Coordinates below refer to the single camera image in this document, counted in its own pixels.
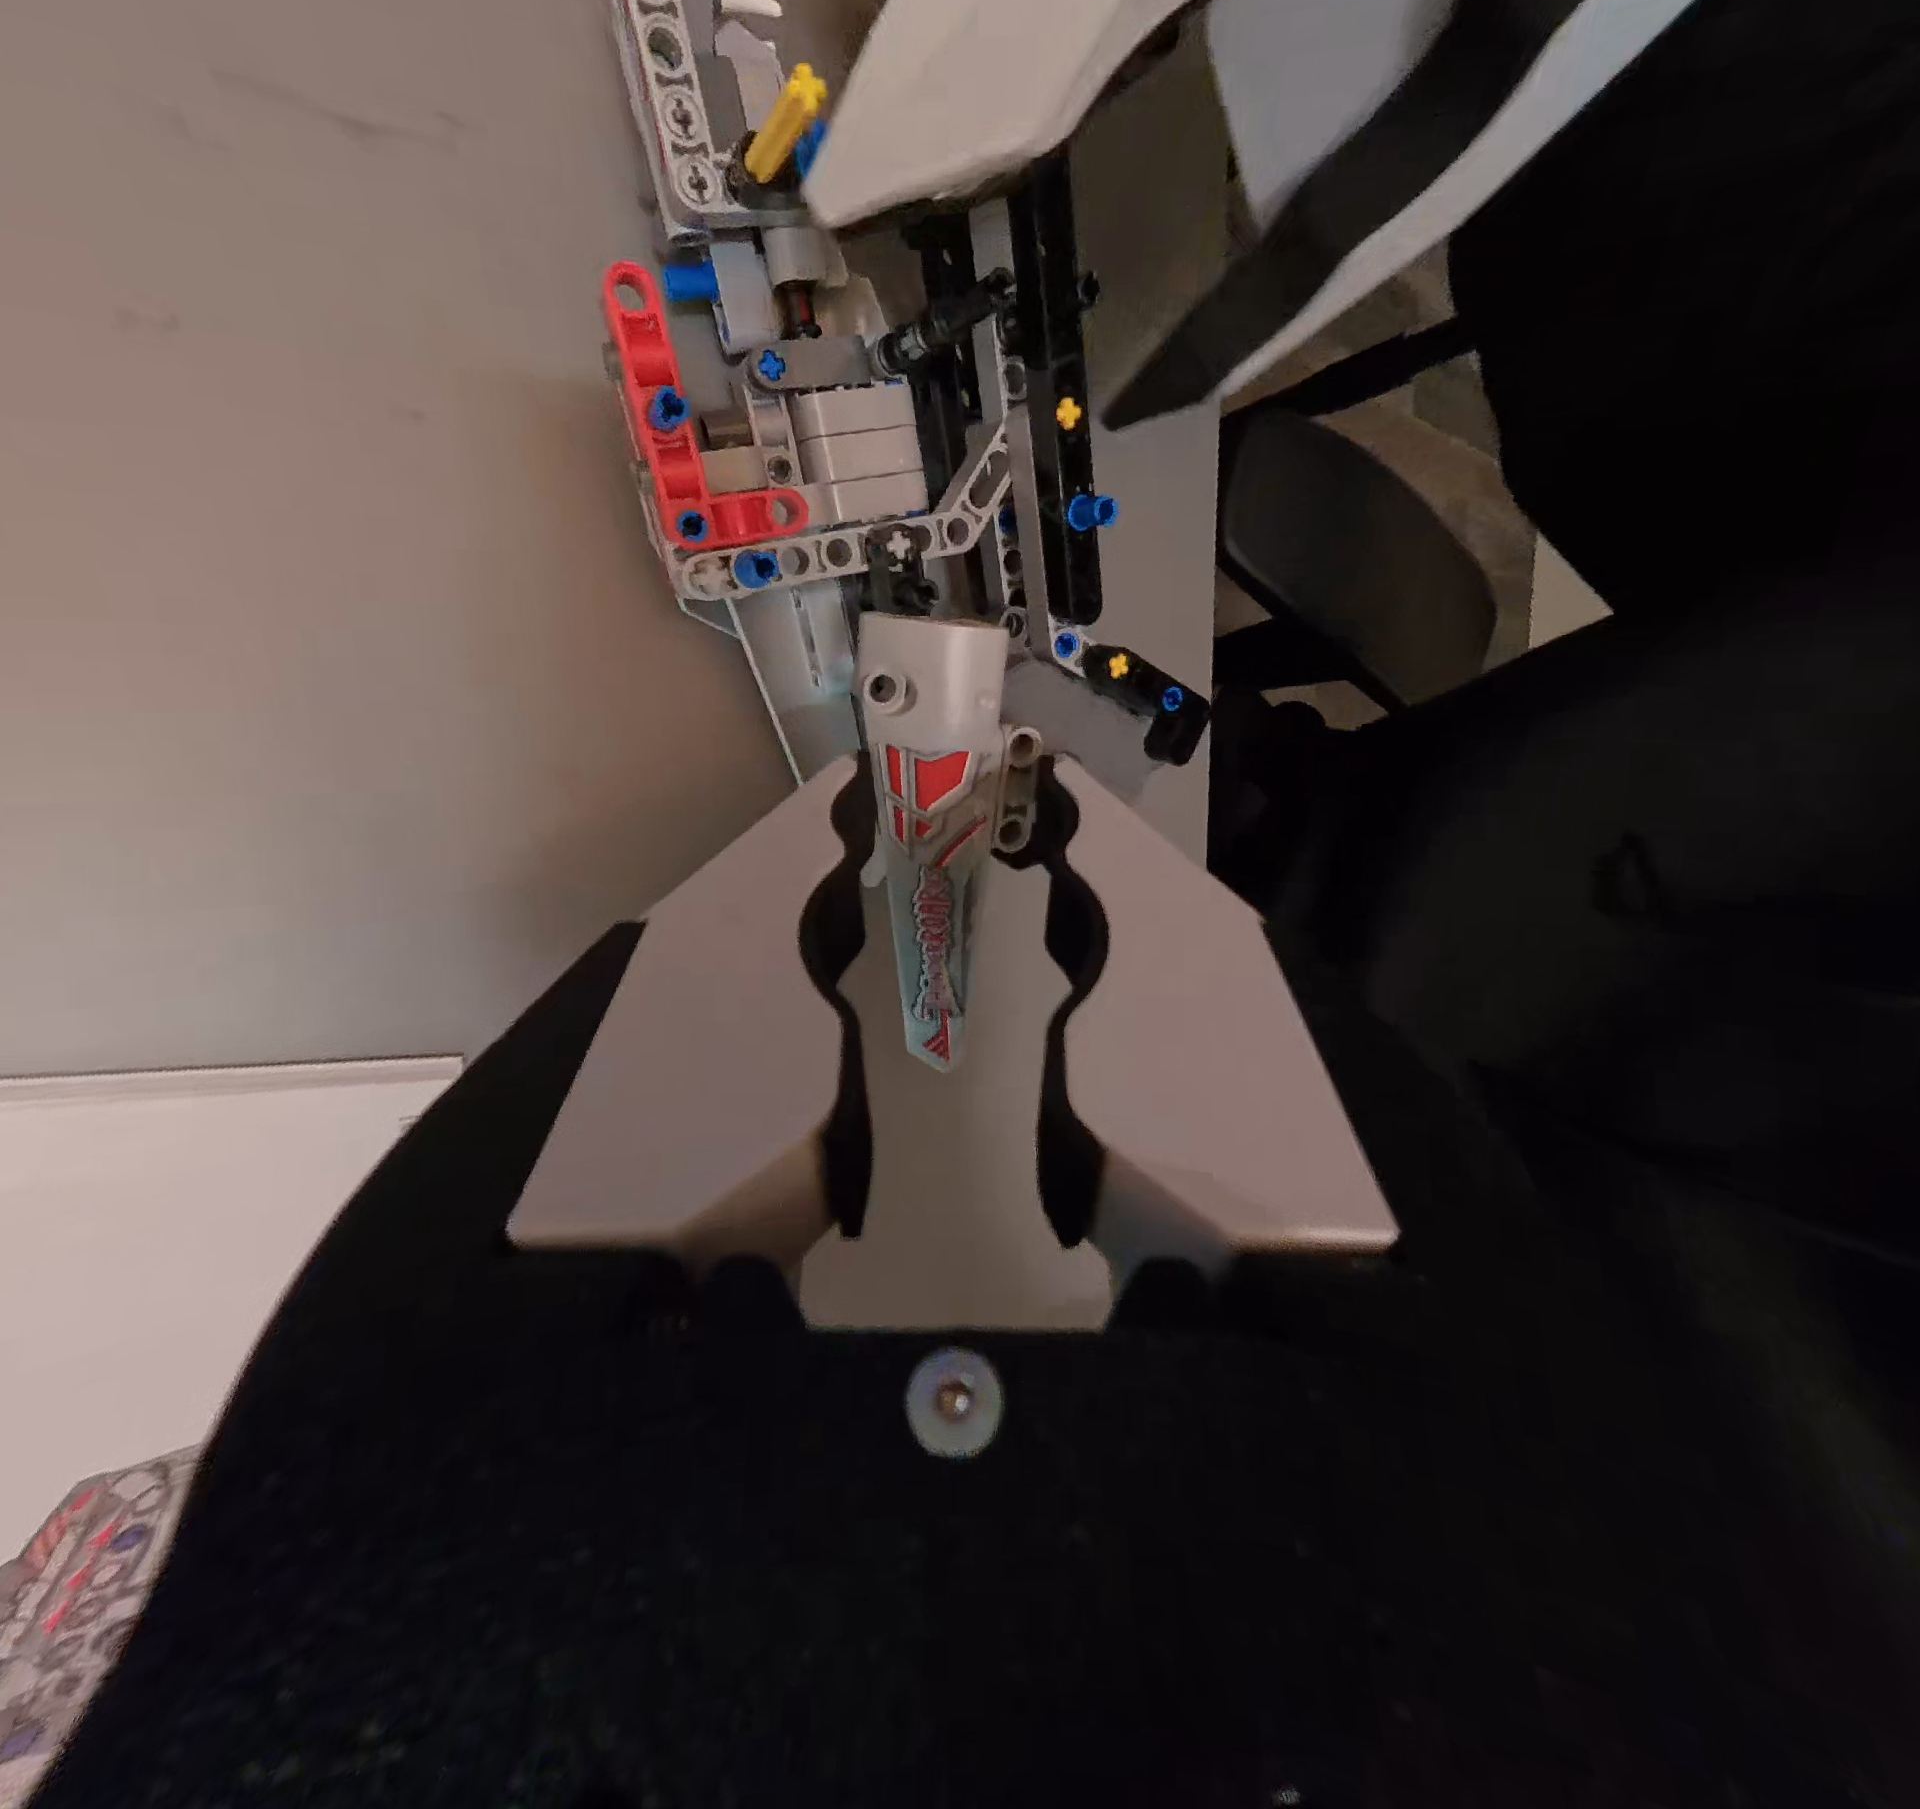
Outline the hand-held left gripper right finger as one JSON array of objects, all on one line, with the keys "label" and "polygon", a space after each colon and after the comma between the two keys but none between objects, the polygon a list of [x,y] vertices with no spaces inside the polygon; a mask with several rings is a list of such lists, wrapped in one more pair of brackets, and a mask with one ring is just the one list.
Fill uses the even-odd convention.
[{"label": "hand-held left gripper right finger", "polygon": [[1066,981],[1043,1210],[1099,1254],[1384,1254],[1401,1234],[1261,915],[1075,762],[1041,778]]}]

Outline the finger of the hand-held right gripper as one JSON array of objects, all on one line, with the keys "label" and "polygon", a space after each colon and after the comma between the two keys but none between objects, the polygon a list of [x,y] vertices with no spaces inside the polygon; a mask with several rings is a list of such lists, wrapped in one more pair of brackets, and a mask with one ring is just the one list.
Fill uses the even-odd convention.
[{"label": "finger of the hand-held right gripper", "polygon": [[966,197],[1069,142],[1146,37],[1206,0],[884,0],[805,197],[847,231]]},{"label": "finger of the hand-held right gripper", "polygon": [[1247,247],[1102,410],[1225,401],[1442,245],[1696,0],[1216,0]]}]

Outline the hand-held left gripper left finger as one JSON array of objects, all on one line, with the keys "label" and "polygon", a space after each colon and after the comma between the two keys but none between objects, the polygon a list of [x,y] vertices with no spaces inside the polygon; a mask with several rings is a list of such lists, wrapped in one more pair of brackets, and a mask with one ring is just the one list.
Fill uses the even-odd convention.
[{"label": "hand-held left gripper left finger", "polygon": [[802,951],[809,902],[859,881],[866,781],[842,758],[659,901],[507,1222],[523,1251],[643,1248],[679,1263],[802,1263],[835,1225],[830,1124],[849,1057],[835,979]]}]

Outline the building brick vehicle chassis model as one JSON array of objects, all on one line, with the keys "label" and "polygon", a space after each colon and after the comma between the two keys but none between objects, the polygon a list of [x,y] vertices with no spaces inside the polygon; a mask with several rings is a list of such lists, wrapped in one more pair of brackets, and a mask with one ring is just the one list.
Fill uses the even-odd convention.
[{"label": "building brick vehicle chassis model", "polygon": [[963,1055],[992,857],[1017,861],[1073,718],[1181,767],[1203,688],[1100,634],[1084,271],[1066,152],[908,217],[923,309],[890,325],[802,200],[828,89],[759,32],[778,0],[608,0],[654,264],[603,286],[606,374],[679,609],[733,636],[798,781],[854,753],[877,798],[906,1051]]}]

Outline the grey desk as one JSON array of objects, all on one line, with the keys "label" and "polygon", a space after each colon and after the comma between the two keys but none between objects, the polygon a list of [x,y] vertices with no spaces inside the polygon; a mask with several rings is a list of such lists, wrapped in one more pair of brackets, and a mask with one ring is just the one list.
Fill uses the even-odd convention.
[{"label": "grey desk", "polygon": [[4,1069],[476,1055],[789,788],[640,540],[608,0],[4,0]]}]

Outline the black office chair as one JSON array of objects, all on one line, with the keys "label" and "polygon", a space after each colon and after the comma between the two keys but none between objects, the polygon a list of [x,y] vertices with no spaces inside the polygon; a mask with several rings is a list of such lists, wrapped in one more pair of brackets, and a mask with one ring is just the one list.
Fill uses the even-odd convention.
[{"label": "black office chair", "polygon": [[1217,572],[1264,618],[1217,636],[1221,691],[1345,681],[1399,710],[1475,679],[1498,610],[1440,512],[1326,419],[1465,357],[1449,316],[1221,416]]}]

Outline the building instruction booklet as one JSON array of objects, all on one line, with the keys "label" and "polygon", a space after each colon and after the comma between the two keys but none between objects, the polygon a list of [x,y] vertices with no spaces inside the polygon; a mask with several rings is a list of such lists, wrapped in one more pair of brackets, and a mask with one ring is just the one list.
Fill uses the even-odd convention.
[{"label": "building instruction booklet", "polygon": [[418,1057],[4,1084],[4,1805],[35,1796],[126,1651],[287,1283],[461,1069]]}]

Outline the person's black clothing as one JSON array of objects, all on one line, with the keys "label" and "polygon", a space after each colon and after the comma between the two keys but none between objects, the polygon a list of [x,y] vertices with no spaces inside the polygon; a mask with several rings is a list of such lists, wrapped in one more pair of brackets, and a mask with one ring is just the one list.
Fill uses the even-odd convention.
[{"label": "person's black clothing", "polygon": [[1698,0],[1452,237],[1501,475],[1609,612],[1216,760],[1216,870],[1538,1174],[1791,1256],[1916,1409],[1917,0]]}]

